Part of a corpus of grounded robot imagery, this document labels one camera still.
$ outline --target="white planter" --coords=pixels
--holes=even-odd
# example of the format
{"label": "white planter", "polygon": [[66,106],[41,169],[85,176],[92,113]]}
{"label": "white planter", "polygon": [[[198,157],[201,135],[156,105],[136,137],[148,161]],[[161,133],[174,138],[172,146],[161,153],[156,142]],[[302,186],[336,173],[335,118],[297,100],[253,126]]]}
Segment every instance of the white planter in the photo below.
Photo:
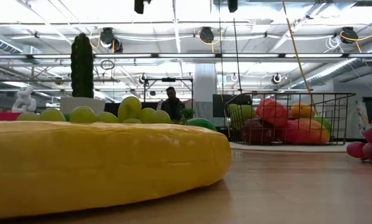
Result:
{"label": "white planter", "polygon": [[60,111],[63,114],[69,114],[77,106],[88,106],[95,114],[100,114],[105,111],[105,101],[96,100],[86,97],[61,97]]}

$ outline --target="white statue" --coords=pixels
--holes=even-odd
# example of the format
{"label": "white statue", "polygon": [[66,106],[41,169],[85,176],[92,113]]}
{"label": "white statue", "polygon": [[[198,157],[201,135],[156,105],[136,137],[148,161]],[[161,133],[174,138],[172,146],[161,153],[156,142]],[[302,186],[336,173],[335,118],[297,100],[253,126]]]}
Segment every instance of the white statue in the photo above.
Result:
{"label": "white statue", "polygon": [[12,113],[34,112],[37,109],[37,102],[31,98],[32,91],[32,87],[29,86],[20,88],[16,102],[12,106]]}

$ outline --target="white rug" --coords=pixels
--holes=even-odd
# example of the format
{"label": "white rug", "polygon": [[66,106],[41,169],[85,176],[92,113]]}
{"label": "white rug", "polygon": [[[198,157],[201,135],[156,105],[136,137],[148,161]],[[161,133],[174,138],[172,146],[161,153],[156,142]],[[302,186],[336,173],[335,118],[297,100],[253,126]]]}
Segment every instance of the white rug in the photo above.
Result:
{"label": "white rug", "polygon": [[280,152],[346,152],[346,147],[349,143],[346,142],[344,146],[247,146],[243,144],[230,143],[232,149],[252,150],[252,151],[280,151]]}

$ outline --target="yellow cushion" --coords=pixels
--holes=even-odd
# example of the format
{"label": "yellow cushion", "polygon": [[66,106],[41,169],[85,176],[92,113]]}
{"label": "yellow cushion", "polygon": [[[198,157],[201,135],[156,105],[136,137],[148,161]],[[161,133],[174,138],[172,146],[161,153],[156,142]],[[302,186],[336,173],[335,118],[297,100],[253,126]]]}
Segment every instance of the yellow cushion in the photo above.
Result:
{"label": "yellow cushion", "polygon": [[108,207],[220,180],[227,138],[171,124],[0,122],[0,218]]}

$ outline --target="ceiling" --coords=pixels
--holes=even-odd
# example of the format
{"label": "ceiling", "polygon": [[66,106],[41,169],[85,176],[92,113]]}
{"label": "ceiling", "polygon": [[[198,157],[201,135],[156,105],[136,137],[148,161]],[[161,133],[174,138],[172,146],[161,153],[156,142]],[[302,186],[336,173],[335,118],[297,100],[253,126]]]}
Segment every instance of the ceiling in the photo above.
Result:
{"label": "ceiling", "polygon": [[[133,1],[118,0],[0,0],[0,38],[23,49],[33,46],[41,54],[69,54],[74,37],[81,32],[91,37],[98,45],[98,36],[104,27],[112,27],[114,34],[124,47],[124,54],[141,53],[294,53],[289,37],[282,38],[288,32],[286,17],[280,1],[239,1],[239,9],[229,13],[222,1],[221,7],[210,0],[152,0],[146,4],[144,14],[134,12]],[[356,51],[355,44],[337,43],[342,27],[352,26],[359,38],[372,34],[372,7],[352,7],[354,1],[334,1],[317,8],[314,1],[286,1],[287,15],[294,29],[296,47],[299,53],[333,53],[342,49],[344,52]],[[306,14],[316,6],[316,12],[310,19]],[[198,38],[202,27],[211,27],[216,39],[215,45],[204,44]],[[361,42],[371,42],[372,37]],[[110,53],[103,46],[94,50],[98,54]],[[195,75],[193,60],[161,60],[154,58],[116,60],[118,65],[113,70],[105,71],[96,66],[95,79],[113,77],[120,82],[96,82],[95,88],[101,89],[138,89],[141,74],[150,78],[193,77]],[[42,60],[40,64],[21,62],[19,60],[0,60],[0,65],[11,67],[25,75],[0,73],[3,77],[30,78],[39,74],[40,79],[63,77],[68,79],[69,66],[49,66],[60,60]],[[240,74],[243,88],[265,88],[271,84],[271,75],[279,73],[292,82],[300,77],[298,63],[286,62],[211,62],[215,63],[217,74],[226,75],[227,88],[238,88],[238,80],[232,76]],[[323,65],[320,62],[306,62],[302,67],[306,73]],[[337,77],[340,82],[355,73],[346,73]],[[54,90],[69,89],[68,83],[56,85],[37,83],[41,88]],[[183,92],[182,98],[190,98],[190,91],[181,82],[175,87]],[[155,88],[163,90],[167,83],[157,82]],[[0,83],[0,88],[18,86]],[[131,91],[102,91],[112,100],[135,94]],[[165,98],[165,93],[156,98]],[[57,96],[63,92],[46,92]]]}

